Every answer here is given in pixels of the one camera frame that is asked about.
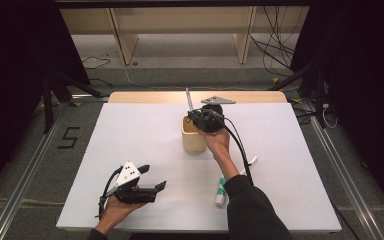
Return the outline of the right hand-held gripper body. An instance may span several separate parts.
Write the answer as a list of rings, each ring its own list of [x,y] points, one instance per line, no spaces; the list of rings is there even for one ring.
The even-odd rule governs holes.
[[[202,100],[203,106],[197,109],[195,118],[202,121],[202,130],[207,133],[215,133],[224,127],[224,114],[222,104],[235,104],[235,101],[213,96]]]

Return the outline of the beige square cup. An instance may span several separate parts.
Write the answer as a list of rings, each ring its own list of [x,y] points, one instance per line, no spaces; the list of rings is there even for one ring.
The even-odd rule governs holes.
[[[193,122],[184,116],[181,122],[183,148],[187,152],[203,152],[207,149],[204,138],[197,132]]]

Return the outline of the white pen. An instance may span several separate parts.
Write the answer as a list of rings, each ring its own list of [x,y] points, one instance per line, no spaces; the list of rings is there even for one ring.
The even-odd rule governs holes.
[[[248,161],[247,163],[247,166],[248,168],[251,168],[253,166],[253,164],[258,160],[258,157],[257,156],[254,156],[250,161]],[[241,175],[246,175],[246,168],[244,167],[241,171],[240,171],[240,174]]]

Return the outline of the dark curtain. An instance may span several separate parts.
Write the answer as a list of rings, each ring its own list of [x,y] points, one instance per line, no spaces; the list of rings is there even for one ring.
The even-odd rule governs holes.
[[[55,0],[0,0],[0,172],[51,71],[90,83]]]
[[[328,98],[384,193],[384,0],[311,0],[292,69],[315,60],[334,21],[339,33],[323,48]]]

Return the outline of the aluminium floor rail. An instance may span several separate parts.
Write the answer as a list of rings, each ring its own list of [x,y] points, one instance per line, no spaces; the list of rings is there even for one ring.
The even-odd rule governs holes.
[[[343,163],[335,145],[333,144],[327,131],[323,129],[316,119],[312,117],[311,125],[315,130],[319,141],[321,142],[328,159],[348,197],[367,237],[369,240],[384,240],[384,234],[377,223],[374,214],[369,205],[364,200],[362,194],[357,188],[351,174]]]
[[[18,208],[21,205],[29,186],[31,185],[31,182],[36,175],[36,172],[42,163],[47,150],[49,149],[55,132],[60,125],[61,118],[64,116],[68,108],[68,102],[59,104],[54,116],[54,122],[51,124],[49,130],[42,136],[39,145],[37,146],[33,156],[30,158],[29,163],[21,176],[21,179],[17,182],[10,198],[6,201],[0,213],[0,240],[4,239],[18,211]]]

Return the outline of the white table board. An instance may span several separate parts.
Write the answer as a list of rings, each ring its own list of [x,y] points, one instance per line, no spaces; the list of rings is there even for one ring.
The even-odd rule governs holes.
[[[57,222],[66,230],[97,223],[98,202],[115,169],[131,161],[149,165],[140,185],[166,181],[154,202],[120,224],[132,232],[223,233],[226,210],[214,204],[221,172],[209,151],[184,150],[185,104],[103,106],[82,163]],[[223,108],[242,142],[230,145],[235,164],[244,157],[255,186],[292,232],[333,233],[341,229],[295,114],[288,103],[233,104]]]

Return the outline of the wooden table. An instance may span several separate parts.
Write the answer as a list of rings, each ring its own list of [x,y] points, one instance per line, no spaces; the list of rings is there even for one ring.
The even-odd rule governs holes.
[[[191,99],[198,103],[218,96],[236,103],[286,103],[287,98],[279,91],[191,91]],[[185,91],[126,91],[114,92],[109,103],[186,103]]]

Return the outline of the beige wooden shelf unit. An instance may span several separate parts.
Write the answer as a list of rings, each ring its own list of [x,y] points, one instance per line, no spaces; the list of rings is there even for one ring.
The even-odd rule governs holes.
[[[121,62],[131,62],[141,34],[230,34],[238,61],[247,60],[253,33],[299,33],[307,6],[63,9],[72,35],[113,35]]]

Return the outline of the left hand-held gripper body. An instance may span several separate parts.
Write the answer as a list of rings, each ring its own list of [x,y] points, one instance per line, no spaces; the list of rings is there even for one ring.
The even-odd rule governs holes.
[[[127,161],[120,170],[116,170],[118,175],[114,187],[105,191],[105,197],[115,196],[120,202],[126,204],[151,203],[156,199],[157,191],[154,188],[140,188],[138,182],[142,174],[138,168]]]

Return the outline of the black metal stand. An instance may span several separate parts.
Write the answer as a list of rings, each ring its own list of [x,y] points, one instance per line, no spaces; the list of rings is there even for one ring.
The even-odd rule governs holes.
[[[54,94],[56,98],[62,103],[70,102],[73,99],[73,95],[68,90],[68,85],[73,85],[74,87],[89,93],[96,98],[108,97],[108,94],[101,93],[86,85],[85,83],[82,83],[81,81],[76,80],[75,78],[62,72],[51,71],[47,73],[42,80],[42,96],[45,108],[44,133],[48,133],[54,123],[51,94]]]
[[[323,118],[324,70],[319,63],[309,63],[307,66],[294,73],[291,77],[288,77],[286,80],[269,88],[269,91],[280,91],[284,87],[299,79],[302,80],[298,88],[299,96],[304,98],[315,96],[316,107],[313,115],[316,117],[316,120],[321,125],[321,127],[325,128],[326,124]]]

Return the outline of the white green glue stick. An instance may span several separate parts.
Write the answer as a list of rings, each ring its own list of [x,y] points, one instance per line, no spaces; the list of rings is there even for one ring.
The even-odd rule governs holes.
[[[217,207],[223,207],[225,202],[226,202],[227,193],[225,192],[225,189],[224,189],[225,183],[226,183],[225,178],[221,177],[219,179],[219,183],[218,183],[218,187],[217,187],[217,191],[216,191],[216,196],[214,199],[214,204]]]

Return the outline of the person's left hand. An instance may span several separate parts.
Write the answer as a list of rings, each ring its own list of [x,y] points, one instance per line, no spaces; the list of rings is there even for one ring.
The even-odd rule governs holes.
[[[104,212],[95,229],[108,236],[129,214],[143,206],[145,206],[145,203],[126,204],[120,202],[115,196],[111,196],[107,200]]]

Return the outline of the person's right hand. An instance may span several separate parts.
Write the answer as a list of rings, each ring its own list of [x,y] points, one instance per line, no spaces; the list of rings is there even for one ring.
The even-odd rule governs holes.
[[[198,133],[204,138],[208,149],[212,152],[216,161],[224,161],[230,157],[230,135],[226,129],[216,133],[207,133],[199,130]]]

